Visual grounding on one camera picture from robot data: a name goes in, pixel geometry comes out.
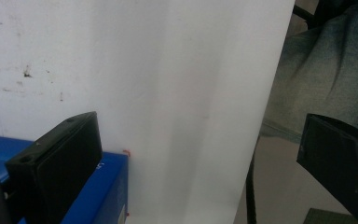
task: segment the blue box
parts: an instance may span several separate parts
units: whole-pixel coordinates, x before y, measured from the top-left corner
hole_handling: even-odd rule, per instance
[[[8,178],[5,161],[31,143],[0,137],[1,181]],[[128,213],[128,166],[128,156],[104,152],[100,164],[81,190],[62,223],[123,224]]]

